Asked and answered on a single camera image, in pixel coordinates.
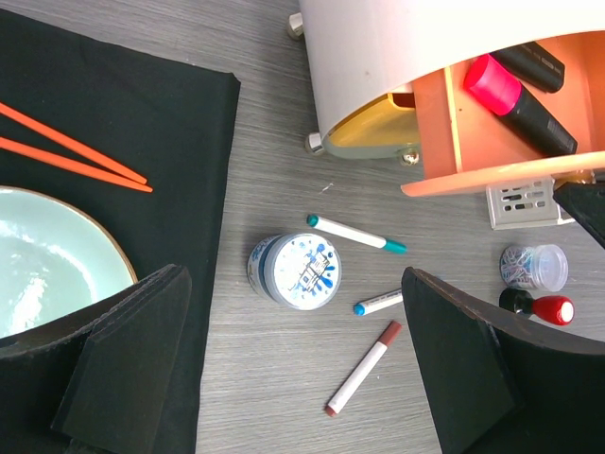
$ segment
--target plate rim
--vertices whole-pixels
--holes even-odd
[[[84,219],[90,221],[101,232],[101,234],[103,234],[107,239],[109,239],[109,241],[112,243],[112,245],[115,248],[115,250],[117,251],[117,253],[120,255],[120,258],[124,262],[124,265],[126,265],[126,268],[127,268],[128,272],[129,272],[129,275],[130,275],[130,278],[132,279],[132,285],[134,285],[137,282],[139,282],[139,279],[136,276],[136,272],[134,271],[134,267],[130,263],[129,258],[126,256],[126,254],[124,253],[124,251],[120,247],[119,243],[115,240],[115,238],[112,236],[112,234],[110,234],[107,231],[107,229],[105,227],[103,227],[92,216],[84,213],[82,210],[80,210],[79,208],[76,208],[71,203],[67,203],[66,201],[60,201],[59,199],[56,199],[56,198],[54,198],[52,196],[48,196],[46,194],[43,194],[42,192],[33,191],[31,189],[24,189],[22,187],[17,187],[17,186],[7,186],[7,185],[4,185],[4,184],[0,184],[0,192],[3,191],[3,190],[26,192],[26,193],[34,195],[34,196],[42,197],[43,199],[48,199],[50,201],[53,201],[54,203],[58,203],[59,205],[64,206],[68,210],[72,210],[77,215],[82,216]]]

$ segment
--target plate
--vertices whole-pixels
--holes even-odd
[[[129,260],[92,218],[43,194],[0,186],[0,339],[135,282]]]

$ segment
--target round container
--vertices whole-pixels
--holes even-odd
[[[248,260],[248,280],[259,295],[299,310],[328,303],[341,276],[337,250],[319,235],[265,238]]]
[[[500,257],[502,279],[511,288],[559,291],[567,282],[567,258],[559,246],[509,246]]]

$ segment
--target red bottle cap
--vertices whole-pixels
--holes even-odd
[[[565,326],[574,320],[574,304],[566,296],[545,296],[531,305],[531,310],[542,320]]]
[[[482,55],[471,65],[464,88],[483,107],[501,116],[508,114],[519,100],[521,82],[490,55]]]

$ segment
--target orange drawer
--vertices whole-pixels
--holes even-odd
[[[412,197],[484,190],[486,184],[605,167],[605,31],[539,41],[565,64],[559,92],[529,91],[578,140],[573,156],[544,158],[462,88],[471,61],[413,82],[424,180],[405,184]]]

